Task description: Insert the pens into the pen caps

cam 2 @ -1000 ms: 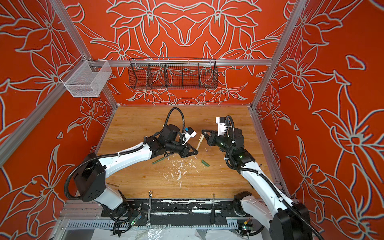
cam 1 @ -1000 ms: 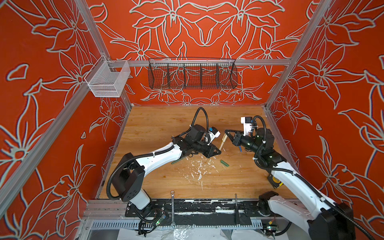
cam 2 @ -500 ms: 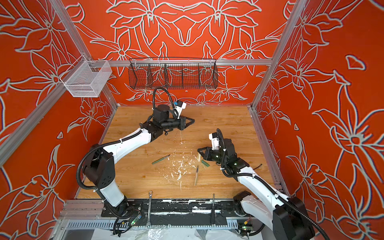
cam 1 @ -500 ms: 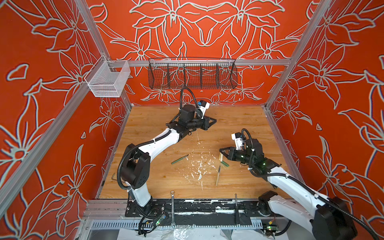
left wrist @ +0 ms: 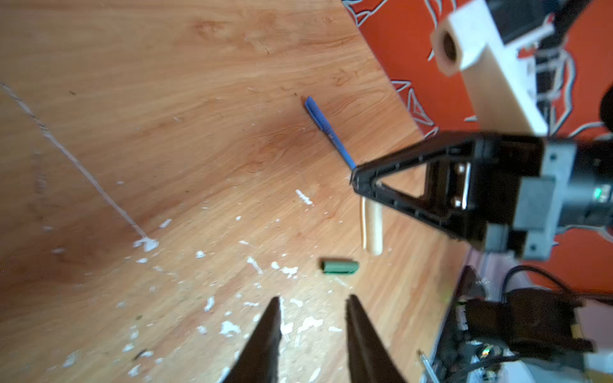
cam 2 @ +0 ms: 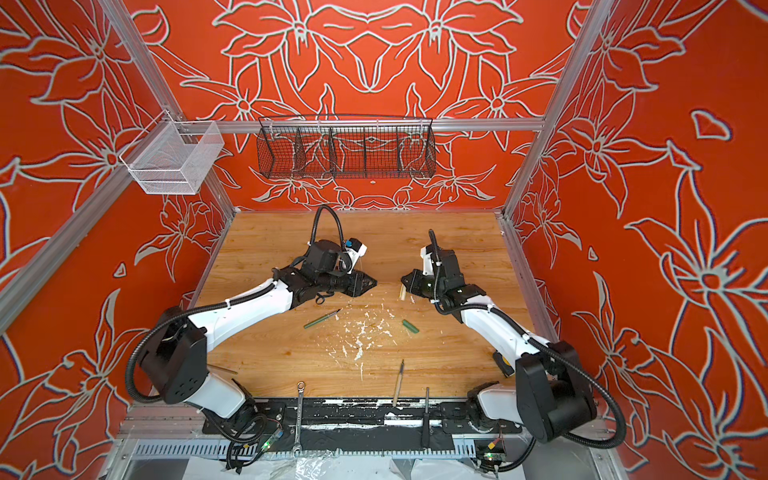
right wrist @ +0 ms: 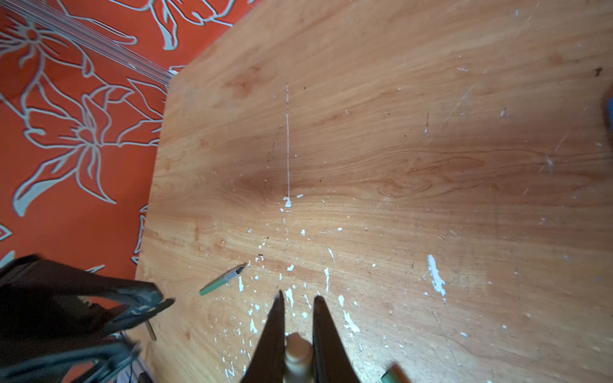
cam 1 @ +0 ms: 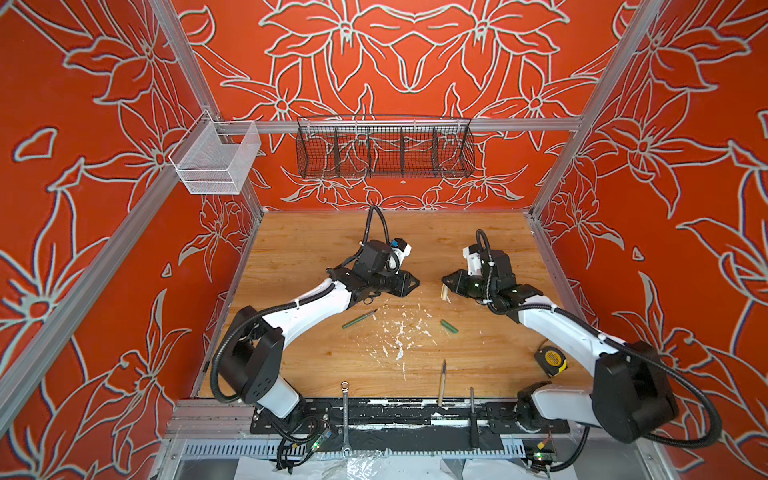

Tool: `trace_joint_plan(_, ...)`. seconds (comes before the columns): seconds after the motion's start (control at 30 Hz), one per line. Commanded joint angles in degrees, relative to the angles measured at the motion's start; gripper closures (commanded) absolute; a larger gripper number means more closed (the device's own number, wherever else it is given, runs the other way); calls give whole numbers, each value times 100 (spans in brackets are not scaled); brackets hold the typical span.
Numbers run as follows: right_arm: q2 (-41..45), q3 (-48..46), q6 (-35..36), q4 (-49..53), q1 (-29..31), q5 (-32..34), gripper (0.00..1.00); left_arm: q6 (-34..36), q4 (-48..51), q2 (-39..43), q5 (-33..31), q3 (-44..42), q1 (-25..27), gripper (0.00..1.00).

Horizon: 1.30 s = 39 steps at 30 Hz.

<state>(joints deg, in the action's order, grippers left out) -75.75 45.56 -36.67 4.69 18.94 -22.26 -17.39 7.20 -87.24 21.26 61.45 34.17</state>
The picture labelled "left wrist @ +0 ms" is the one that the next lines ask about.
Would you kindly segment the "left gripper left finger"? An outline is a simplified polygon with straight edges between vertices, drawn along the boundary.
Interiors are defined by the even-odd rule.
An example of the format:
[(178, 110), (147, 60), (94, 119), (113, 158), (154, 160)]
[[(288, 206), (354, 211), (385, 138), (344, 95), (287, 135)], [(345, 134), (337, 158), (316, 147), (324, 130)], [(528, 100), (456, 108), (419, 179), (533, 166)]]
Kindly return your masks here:
[(282, 340), (279, 297), (268, 304), (252, 336), (223, 382), (279, 381), (279, 344)]

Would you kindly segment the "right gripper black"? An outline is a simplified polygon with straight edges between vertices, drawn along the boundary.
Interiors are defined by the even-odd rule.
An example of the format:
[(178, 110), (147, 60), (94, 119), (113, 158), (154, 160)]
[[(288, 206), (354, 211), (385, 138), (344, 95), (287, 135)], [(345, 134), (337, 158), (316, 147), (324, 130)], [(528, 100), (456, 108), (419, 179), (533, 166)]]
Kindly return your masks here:
[[(571, 140), (445, 132), (359, 164), (351, 186), (483, 252), (544, 261), (552, 252), (576, 158)], [(427, 164), (422, 196), (375, 181), (422, 164)]]

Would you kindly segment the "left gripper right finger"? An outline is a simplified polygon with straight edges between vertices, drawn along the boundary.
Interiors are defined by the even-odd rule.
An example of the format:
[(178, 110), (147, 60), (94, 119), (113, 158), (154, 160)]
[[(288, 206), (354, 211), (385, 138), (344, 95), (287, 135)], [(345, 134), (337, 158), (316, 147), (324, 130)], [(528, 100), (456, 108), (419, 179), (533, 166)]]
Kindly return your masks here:
[(405, 383), (357, 295), (346, 300), (346, 338), (351, 382)]

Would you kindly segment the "blue pen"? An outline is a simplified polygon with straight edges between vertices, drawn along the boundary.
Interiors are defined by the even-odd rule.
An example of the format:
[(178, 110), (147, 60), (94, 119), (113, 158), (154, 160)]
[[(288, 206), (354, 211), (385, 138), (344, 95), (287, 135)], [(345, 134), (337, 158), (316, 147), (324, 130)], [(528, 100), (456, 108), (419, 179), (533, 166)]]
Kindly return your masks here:
[(352, 159), (351, 155), (339, 139), (335, 130), (332, 128), (330, 122), (327, 120), (315, 100), (312, 97), (308, 97), (304, 102), (304, 107), (308, 114), (311, 116), (311, 119), (314, 121), (314, 123), (328, 137), (330, 143), (332, 143), (338, 154), (341, 156), (341, 158), (343, 158), (343, 161), (346, 163), (348, 168), (350, 170), (355, 169), (356, 163)]

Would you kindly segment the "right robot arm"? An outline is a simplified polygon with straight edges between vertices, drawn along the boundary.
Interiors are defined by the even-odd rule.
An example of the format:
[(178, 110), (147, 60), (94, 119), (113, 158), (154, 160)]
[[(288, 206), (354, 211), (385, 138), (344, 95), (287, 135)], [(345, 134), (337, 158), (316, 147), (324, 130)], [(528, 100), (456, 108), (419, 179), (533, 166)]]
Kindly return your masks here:
[(439, 70), (461, 76), (479, 130), (361, 164), (354, 191), (482, 252), (532, 261), (548, 259), (565, 228), (609, 228), (612, 143), (549, 135), (487, 3), (459, 7), (430, 41)]

